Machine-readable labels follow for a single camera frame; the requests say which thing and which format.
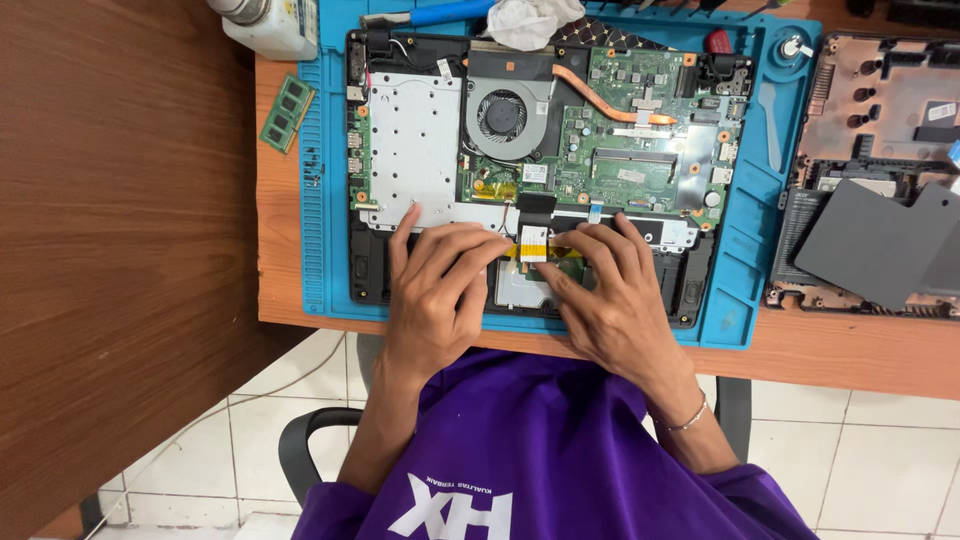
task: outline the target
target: finger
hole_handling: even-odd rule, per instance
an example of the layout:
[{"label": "finger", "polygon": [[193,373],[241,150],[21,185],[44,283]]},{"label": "finger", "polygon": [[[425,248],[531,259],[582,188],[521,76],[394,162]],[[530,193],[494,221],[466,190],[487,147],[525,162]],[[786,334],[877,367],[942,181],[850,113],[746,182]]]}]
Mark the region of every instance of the finger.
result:
[{"label": "finger", "polygon": [[636,247],[636,259],[640,264],[640,272],[646,276],[656,276],[654,270],[654,252],[650,249],[650,244],[643,239],[640,231],[634,227],[634,224],[627,219],[623,212],[619,212],[613,217],[613,222],[625,238],[630,240]]},{"label": "finger", "polygon": [[587,323],[577,312],[577,309],[570,304],[560,304],[560,316],[566,323],[566,333],[570,336],[570,344],[573,348],[587,359],[596,357],[596,350],[593,348],[593,342],[590,340],[590,332]]},{"label": "finger", "polygon": [[396,226],[394,235],[390,237],[390,273],[392,276],[399,276],[403,273],[403,268],[407,265],[407,239],[410,238],[410,231],[414,224],[420,218],[420,205],[414,203],[407,209],[407,213]]},{"label": "finger", "polygon": [[448,223],[440,227],[424,229],[423,232],[420,233],[420,238],[417,239],[417,245],[414,246],[413,252],[410,253],[410,260],[407,262],[407,266],[411,272],[419,272],[420,268],[433,257],[437,243],[445,236],[463,231],[475,231],[477,229],[483,229],[483,225],[472,222]]},{"label": "finger", "polygon": [[450,269],[450,265],[457,260],[457,257],[491,240],[503,242],[504,237],[497,233],[478,229],[446,234],[435,244],[430,258],[418,270],[417,278],[428,282],[439,280]]},{"label": "finger", "polygon": [[557,268],[552,262],[538,262],[535,264],[537,271],[550,285],[553,292],[557,293],[565,304],[571,304],[577,310],[582,312],[592,311],[596,299],[582,285],[573,281],[563,270]]},{"label": "finger", "polygon": [[464,301],[457,309],[457,316],[453,322],[453,331],[456,335],[472,337],[480,334],[483,325],[483,306],[487,302],[487,269],[484,268],[473,277],[464,290]]},{"label": "finger", "polygon": [[638,283],[643,279],[640,272],[640,260],[633,242],[606,225],[581,223],[577,231],[600,240],[610,248],[616,258],[616,266],[625,282]]},{"label": "finger", "polygon": [[600,282],[623,282],[610,248],[603,242],[580,231],[568,231],[554,236],[551,243],[555,246],[573,248],[580,252],[593,264],[593,271],[596,272]]},{"label": "finger", "polygon": [[513,242],[504,237],[492,238],[483,244],[464,252],[457,263],[450,268],[446,276],[437,285],[437,294],[446,302],[456,302],[467,285],[476,275],[495,258],[503,255]]}]

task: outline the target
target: white bottle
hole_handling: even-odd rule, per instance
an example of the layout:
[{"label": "white bottle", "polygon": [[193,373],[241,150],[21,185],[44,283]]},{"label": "white bottle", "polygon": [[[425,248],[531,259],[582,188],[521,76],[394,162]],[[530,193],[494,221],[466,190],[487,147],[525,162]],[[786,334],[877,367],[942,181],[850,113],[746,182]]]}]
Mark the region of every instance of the white bottle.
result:
[{"label": "white bottle", "polygon": [[317,0],[206,0],[224,32],[270,60],[317,58]]}]

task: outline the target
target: red object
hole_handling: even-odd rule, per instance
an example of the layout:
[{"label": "red object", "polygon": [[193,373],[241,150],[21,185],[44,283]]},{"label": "red object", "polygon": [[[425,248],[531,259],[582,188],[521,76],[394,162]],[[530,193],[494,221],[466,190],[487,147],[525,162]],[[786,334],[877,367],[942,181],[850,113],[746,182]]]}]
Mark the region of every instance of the red object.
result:
[{"label": "red object", "polygon": [[733,48],[730,47],[730,37],[727,36],[727,31],[720,28],[714,30],[707,36],[707,51],[710,53],[732,53]]}]

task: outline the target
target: bracelet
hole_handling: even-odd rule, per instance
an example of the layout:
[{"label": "bracelet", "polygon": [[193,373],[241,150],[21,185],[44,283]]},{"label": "bracelet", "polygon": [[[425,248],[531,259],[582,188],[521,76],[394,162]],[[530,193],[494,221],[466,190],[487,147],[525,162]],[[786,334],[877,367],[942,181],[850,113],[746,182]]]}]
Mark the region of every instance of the bracelet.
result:
[{"label": "bracelet", "polygon": [[690,426],[693,426],[694,422],[696,422],[697,420],[700,420],[700,416],[704,413],[705,410],[707,410],[707,394],[703,390],[700,390],[700,393],[704,396],[704,404],[700,406],[700,410],[697,411],[697,414],[695,414],[693,418],[691,418],[690,421],[687,422],[686,424],[683,424],[682,426],[666,426],[663,422],[654,418],[654,415],[651,414],[650,418],[652,418],[654,422],[660,424],[661,426],[663,426],[664,429],[668,431],[686,430]]}]

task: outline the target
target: blue silicone repair mat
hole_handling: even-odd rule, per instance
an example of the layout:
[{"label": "blue silicone repair mat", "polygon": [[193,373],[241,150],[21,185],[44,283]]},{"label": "blue silicone repair mat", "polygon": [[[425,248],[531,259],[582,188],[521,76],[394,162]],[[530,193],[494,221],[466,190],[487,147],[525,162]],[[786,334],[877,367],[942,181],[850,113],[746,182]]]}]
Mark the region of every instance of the blue silicone repair mat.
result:
[{"label": "blue silicone repair mat", "polygon": [[[447,1],[450,0],[418,0],[416,5]],[[386,307],[355,304],[348,294],[344,46],[346,34],[356,28],[359,15],[401,12],[413,8],[415,2],[341,0],[321,4],[321,52],[314,61],[300,62],[299,73],[318,90],[300,128],[303,309],[327,317],[383,321],[387,319]],[[716,12],[707,18],[703,12],[690,16],[691,10],[682,10],[671,16],[671,11],[672,8],[648,8],[638,13],[620,12],[611,3],[603,11],[589,7],[587,15],[681,51],[702,51],[707,34],[723,28],[730,35],[735,52],[759,60],[757,85],[747,108],[703,315],[695,327],[674,330],[684,345],[746,349],[777,244],[777,202],[794,153],[814,67],[812,59],[802,56],[783,62],[777,48],[786,37],[794,35],[801,36],[807,44],[819,45],[821,24],[770,14],[744,21],[744,13],[740,12]],[[452,22],[418,30],[462,36],[467,28],[465,22]],[[774,109],[783,155],[780,170],[771,168],[767,159],[766,118],[757,102],[761,81],[771,82],[777,89]],[[565,332],[559,320],[511,315],[484,315],[484,328]]]}]

